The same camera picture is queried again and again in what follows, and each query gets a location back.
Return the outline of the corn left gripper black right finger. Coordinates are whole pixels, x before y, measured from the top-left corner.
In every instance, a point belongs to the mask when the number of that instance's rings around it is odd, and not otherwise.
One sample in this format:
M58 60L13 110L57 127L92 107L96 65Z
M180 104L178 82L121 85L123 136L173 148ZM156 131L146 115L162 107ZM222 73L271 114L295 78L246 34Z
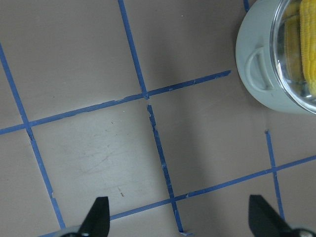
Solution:
M250 195L248 224L255 237L294 237L295 231L261 195Z

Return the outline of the corn left gripper black left finger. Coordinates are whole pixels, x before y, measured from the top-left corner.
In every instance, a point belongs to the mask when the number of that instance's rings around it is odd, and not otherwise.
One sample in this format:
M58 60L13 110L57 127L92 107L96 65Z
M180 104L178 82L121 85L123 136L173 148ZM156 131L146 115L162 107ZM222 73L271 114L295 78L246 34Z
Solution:
M108 197L97 197L78 230L80 237L107 237L110 230Z

